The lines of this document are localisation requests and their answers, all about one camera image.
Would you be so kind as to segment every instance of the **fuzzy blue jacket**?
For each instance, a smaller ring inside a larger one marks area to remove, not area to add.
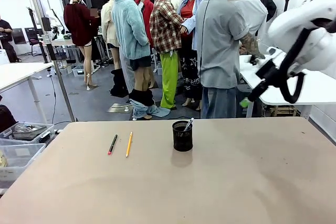
[[[142,13],[134,0],[115,0],[112,19],[126,58],[136,60],[151,54]]]

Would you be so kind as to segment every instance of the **light blue jacket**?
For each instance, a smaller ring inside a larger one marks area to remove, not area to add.
[[[182,4],[177,9],[177,14],[181,15],[182,8],[187,4],[188,0],[182,0]],[[188,34],[190,34],[192,31],[193,33],[193,44],[192,44],[192,50],[197,51],[197,29],[196,29],[196,12],[200,5],[202,0],[195,0],[194,8],[193,8],[193,16],[191,18],[188,18],[185,22],[182,23],[183,26],[185,26],[188,29]]]
[[[112,19],[126,58],[136,60],[151,55],[142,13],[134,0],[115,0]]]

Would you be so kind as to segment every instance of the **black pen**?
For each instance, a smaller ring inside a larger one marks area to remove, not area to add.
[[[112,154],[112,150],[113,150],[113,147],[114,147],[114,144],[115,142],[117,141],[117,138],[118,138],[118,135],[115,135],[114,139],[113,139],[113,142],[111,144],[111,147],[109,149],[109,152],[107,152],[107,155],[111,155]]]

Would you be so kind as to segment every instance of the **pen holder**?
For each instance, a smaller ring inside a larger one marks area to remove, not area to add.
[[[187,152],[193,148],[193,124],[184,131],[188,121],[178,121],[173,124],[174,149]]]

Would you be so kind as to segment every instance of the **black shorts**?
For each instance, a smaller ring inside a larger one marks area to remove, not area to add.
[[[147,68],[152,66],[152,57],[146,56],[137,60],[130,60],[130,65],[133,71],[137,71],[138,68]]]
[[[119,48],[119,47],[114,46],[114,45],[111,44],[111,43],[107,43],[107,47],[108,47],[109,49],[112,49],[112,48]]]

